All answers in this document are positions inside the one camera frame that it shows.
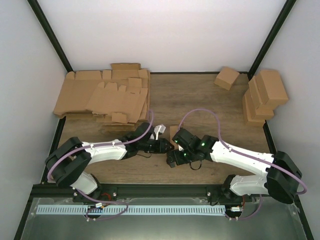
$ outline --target white backdrop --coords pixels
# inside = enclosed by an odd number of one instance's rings
[[[39,0],[74,70],[248,71],[285,0]]]
[[[278,150],[300,168],[308,192],[300,196],[314,239],[320,239],[320,2],[297,1],[262,68],[278,69],[289,102],[268,121]]]
[[[66,70],[26,0],[0,0],[0,239],[14,239],[57,128]]]

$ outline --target purple cable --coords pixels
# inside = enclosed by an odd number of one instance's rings
[[[236,153],[236,154],[239,154],[239,155],[241,155],[241,156],[244,156],[244,157],[247,157],[247,158],[256,160],[256,161],[258,161],[258,162],[267,164],[267,165],[269,165],[269,166],[271,166],[271,167],[273,167],[273,168],[275,168],[275,169],[278,169],[278,170],[280,170],[281,172],[289,175],[291,178],[293,178],[294,180],[296,180],[299,184],[301,184],[301,185],[303,186],[303,190],[297,192],[297,193],[296,193],[297,195],[305,194],[305,193],[307,192],[308,188],[307,188],[306,184],[305,184],[301,179],[299,179],[297,176],[295,176],[294,174],[292,174],[291,172],[289,172],[288,170],[286,170],[286,169],[284,169],[284,168],[282,168],[282,167],[280,167],[280,166],[278,166],[278,165],[275,165],[275,164],[273,164],[273,163],[270,163],[270,162],[268,162],[268,161],[266,161],[266,160],[263,160],[263,159],[260,159],[260,158],[258,158],[258,157],[251,156],[251,155],[248,155],[248,154],[246,154],[246,153],[243,153],[243,152],[240,152],[240,151],[237,151],[237,150],[234,150],[234,149],[230,148],[230,147],[225,143],[225,141],[221,138],[220,120],[219,120],[218,116],[217,116],[213,111],[210,111],[210,110],[205,109],[205,108],[196,108],[196,109],[191,110],[190,112],[188,112],[188,113],[182,118],[182,120],[181,120],[181,122],[180,122],[180,124],[179,124],[178,129],[180,129],[180,127],[181,127],[182,123],[185,121],[186,117],[187,117],[189,114],[191,114],[191,113],[193,113],[193,112],[196,112],[196,111],[205,111],[205,112],[211,113],[211,114],[215,117],[215,119],[216,119],[216,121],[217,121],[217,124],[218,124],[218,138],[219,138],[220,142],[222,143],[222,145],[225,146],[227,149],[229,149],[230,151],[232,151],[232,152],[234,152],[234,153]]]
[[[262,195],[260,194],[260,202],[259,202],[258,208],[252,214],[250,214],[249,216],[238,218],[238,220],[247,220],[247,219],[252,218],[253,216],[255,216],[259,212],[259,210],[261,209],[261,206],[262,206]],[[229,217],[226,213],[224,215],[228,219],[233,219],[232,217]]]
[[[125,209],[122,210],[121,212],[119,212],[119,213],[117,213],[117,214],[115,214],[115,215],[109,216],[109,217],[96,218],[96,219],[95,219],[96,221],[103,221],[103,220],[114,219],[114,218],[116,218],[116,217],[119,217],[121,214],[125,213],[125,212],[128,210],[128,208],[129,208],[129,205],[128,205],[128,203],[126,203],[126,202],[96,200],[96,199],[94,199],[94,198],[92,198],[92,197],[89,197],[88,195],[84,194],[84,193],[83,193],[82,191],[80,191],[80,190],[77,190],[77,191],[78,191],[82,196],[84,196],[85,198],[89,199],[89,200],[92,201],[92,202],[102,203],[102,204],[125,205],[125,206],[126,206]],[[95,208],[89,209],[89,210],[86,212],[86,214],[85,214],[86,219],[89,219],[88,214],[89,214],[91,211],[96,210],[96,209],[99,209],[99,208],[95,207]]]
[[[117,146],[117,145],[132,144],[132,143],[134,143],[134,142],[142,139],[142,138],[149,132],[149,130],[150,130],[151,127],[152,127],[152,124],[154,123],[154,112],[153,112],[151,109],[150,109],[149,111],[150,111],[150,113],[151,113],[151,120],[150,120],[150,122],[149,122],[150,124],[149,124],[149,127],[146,129],[146,131],[145,131],[141,136],[139,136],[139,137],[137,137],[137,138],[135,138],[135,139],[133,139],[133,140],[130,140],[130,141],[115,142],[114,145]],[[112,145],[113,145],[112,142],[103,142],[103,143],[100,143],[100,144],[94,144],[93,147],[94,147],[94,148],[97,148],[97,147],[112,146]],[[63,156],[62,156],[58,161],[56,161],[56,163],[53,164],[53,166],[50,168],[50,170],[49,170],[49,172],[48,172],[48,174],[47,174],[47,176],[46,176],[47,179],[48,179],[48,180],[50,180],[50,179],[52,180],[52,178],[51,178],[52,172],[53,172],[53,171],[56,169],[56,167],[57,167],[63,160],[65,160],[67,157],[75,154],[76,152],[79,152],[79,151],[84,150],[84,149],[89,149],[89,148],[91,148],[91,147],[92,147],[91,145],[82,146],[82,147],[76,148],[76,149],[68,152],[67,154],[63,155]]]

